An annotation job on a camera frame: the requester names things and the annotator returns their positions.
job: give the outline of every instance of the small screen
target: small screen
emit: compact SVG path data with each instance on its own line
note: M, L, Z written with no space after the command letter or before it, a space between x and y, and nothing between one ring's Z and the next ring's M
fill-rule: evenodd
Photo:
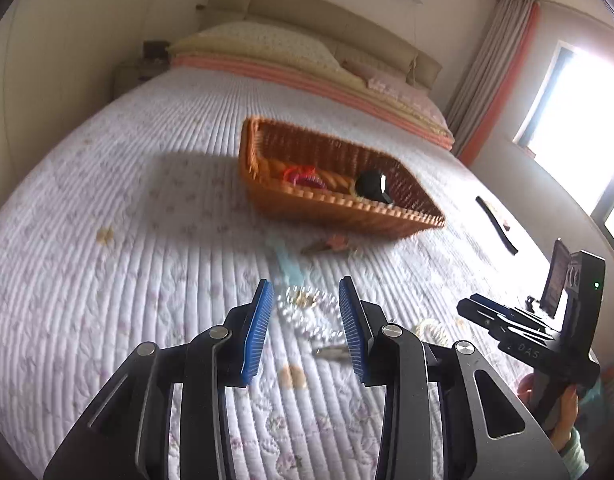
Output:
M551 318L556 316L562 290L567 279L567 267L570 258L569 250L559 238L553 245L547 283L540 299L540 308Z

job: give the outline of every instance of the window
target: window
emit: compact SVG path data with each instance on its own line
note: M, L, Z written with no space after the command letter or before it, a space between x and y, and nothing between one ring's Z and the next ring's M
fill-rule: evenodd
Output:
M517 143L591 215L614 249L614 66L561 47Z

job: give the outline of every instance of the pillow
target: pillow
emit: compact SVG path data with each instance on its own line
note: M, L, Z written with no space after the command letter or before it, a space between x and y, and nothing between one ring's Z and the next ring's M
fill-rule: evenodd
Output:
M408 85L397 77L357 61L345 60L343 61L343 68L361 77L367 83L367 88L388 95L402 104L417 110L439 126L447 128L447 121L443 117L442 112L418 88L413 88L413 86Z
M315 38L333 54L336 55L336 49L338 47L338 42L333 40L332 38L328 38L327 36L322 36L317 32L313 32L312 30L299 27L298 25L291 25L289 23L278 23L276 20L272 20L271 18L266 18L264 16L257 16L255 14L248 14L244 17L244 20L247 22L255 22L262 23L263 25L273 25L274 27L281 27L284 30L292 30L293 32L297 32L298 34L302 34L303 36L309 36L310 38Z
M300 70L311 65L345 73L333 54L320 41L266 23L223 23L193 34L169 47L169 53L174 56L196 52L255 57Z
M371 54L367 54L362 50L358 50L350 45L340 43L338 44L338 48L334 54L339 63L344 63L345 61L353 61L355 63L360 63L367 66L373 66L374 68L381 70L389 75L394 76L397 79L401 79L403 82L407 78L407 75L404 72L400 72L399 70L389 66L387 63L373 57Z

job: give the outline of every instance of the pink blanket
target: pink blanket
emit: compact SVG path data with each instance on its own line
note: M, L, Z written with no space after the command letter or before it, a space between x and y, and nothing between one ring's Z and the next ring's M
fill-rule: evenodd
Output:
M340 104L363 111L369 115L398 126L409 133L423 137L442 148L451 149L453 138L448 134L436 133L423 125L408 120L407 114L392 108L389 104L364 96L360 92L344 88L338 84L316 78L293 68L272 65L267 62L242 59L220 54L202 54L202 56L177 56L173 66L193 66L206 70L219 70L238 75L271 81L290 88L305 90L312 94L326 97Z

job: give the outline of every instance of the bed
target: bed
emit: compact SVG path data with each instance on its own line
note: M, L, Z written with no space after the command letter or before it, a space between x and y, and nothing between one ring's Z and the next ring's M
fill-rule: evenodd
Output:
M360 254L300 255L329 230L268 221L238 177L240 129L262 115L384 150L419 179L442 229L399 241L351 235ZM501 243L477 195L508 218L519 253ZM498 200L449 153L335 99L229 70L182 64L113 102L43 160L0 212L0 430L41 476L102 384L140 342L191 341L247 303L258 279L287 275L278 240L308 286L334 293L349 274L360 296L405 327L433 320L472 341L515 386L526 367L456 316L479 292L509 306L536 296L548 262ZM434 334L423 334L434 342ZM260 371L228 391L238 478L370 479L384 390L274 312ZM442 476L432 396L434 476ZM178 469L174 396L170 477Z
M214 34L229 24L238 31L231 31L228 37ZM265 37L265 28L282 30L285 37L272 38L271 32ZM248 43L242 44L245 31ZM258 36L256 48L250 44L254 35ZM317 59L306 64L290 56L292 50L303 50L308 43L317 43L323 51ZM172 53L178 65L308 90L438 146L451 149L453 145L444 117L426 97L442 66L392 32L323 0L209 0L202 6L200 33L179 41Z

